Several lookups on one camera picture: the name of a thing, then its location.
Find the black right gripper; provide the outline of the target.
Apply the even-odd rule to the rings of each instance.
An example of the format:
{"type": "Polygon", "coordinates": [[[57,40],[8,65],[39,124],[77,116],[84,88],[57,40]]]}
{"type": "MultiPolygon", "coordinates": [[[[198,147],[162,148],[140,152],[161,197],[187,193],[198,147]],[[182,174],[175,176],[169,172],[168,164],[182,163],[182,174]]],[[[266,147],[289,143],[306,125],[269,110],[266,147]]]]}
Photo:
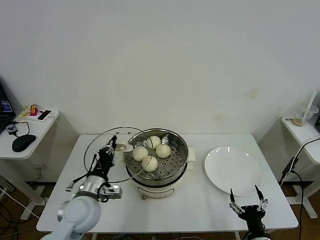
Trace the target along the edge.
{"type": "Polygon", "coordinates": [[[246,205],[240,207],[235,200],[232,189],[230,189],[230,203],[229,207],[238,214],[238,217],[246,222],[250,232],[263,232],[264,225],[262,218],[266,215],[266,207],[269,200],[264,198],[261,190],[255,185],[255,189],[260,200],[259,205],[246,205]]]}

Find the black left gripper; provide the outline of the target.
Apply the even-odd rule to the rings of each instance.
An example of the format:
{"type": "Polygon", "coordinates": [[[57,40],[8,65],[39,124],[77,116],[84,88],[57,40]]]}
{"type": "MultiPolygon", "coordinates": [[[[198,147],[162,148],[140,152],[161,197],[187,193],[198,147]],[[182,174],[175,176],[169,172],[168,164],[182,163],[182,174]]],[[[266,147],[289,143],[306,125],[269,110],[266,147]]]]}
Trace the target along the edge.
{"type": "Polygon", "coordinates": [[[114,166],[114,151],[117,146],[117,136],[114,135],[108,142],[108,146],[104,146],[99,150],[99,159],[94,155],[96,165],[91,171],[91,175],[99,177],[107,177],[110,169],[114,166]]]}

